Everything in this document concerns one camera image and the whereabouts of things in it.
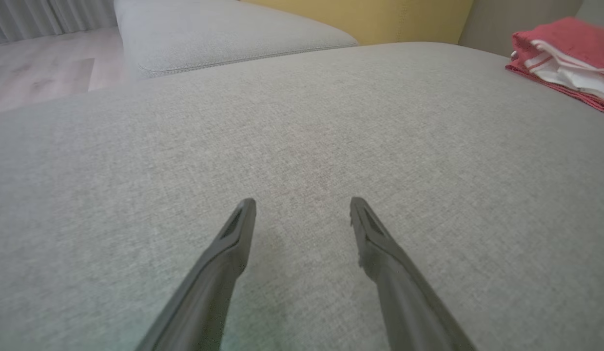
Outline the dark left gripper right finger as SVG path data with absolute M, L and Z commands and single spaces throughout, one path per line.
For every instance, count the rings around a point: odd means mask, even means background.
M 350 202 L 358 264 L 378 291 L 393 351 L 473 351 L 462 327 L 361 197 Z

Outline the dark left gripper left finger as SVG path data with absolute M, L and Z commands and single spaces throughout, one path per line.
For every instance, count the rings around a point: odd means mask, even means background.
M 249 260 L 256 202 L 235 207 L 137 346 L 139 351 L 217 351 L 235 283 Z

